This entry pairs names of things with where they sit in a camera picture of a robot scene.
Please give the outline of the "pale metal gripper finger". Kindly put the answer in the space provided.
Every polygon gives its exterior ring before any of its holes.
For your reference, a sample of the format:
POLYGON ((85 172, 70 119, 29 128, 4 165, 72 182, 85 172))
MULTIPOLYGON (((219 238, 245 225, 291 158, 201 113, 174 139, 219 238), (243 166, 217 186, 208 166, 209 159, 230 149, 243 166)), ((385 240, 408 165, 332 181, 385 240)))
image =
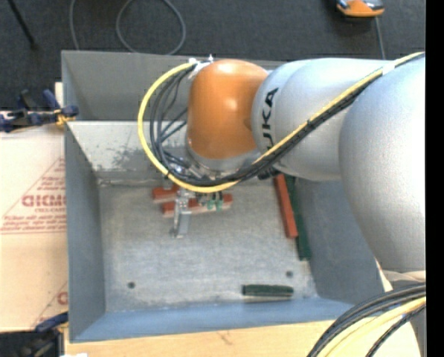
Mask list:
POLYGON ((184 237, 187 235, 190 227, 191 212, 189 210, 183 210, 179 214, 179 236, 184 237))
POLYGON ((179 217, 180 217, 180 204, 179 200, 176 199, 174 201, 174 210, 173 210, 173 226, 170 230, 170 234, 174 238, 178 238, 179 236, 179 217))

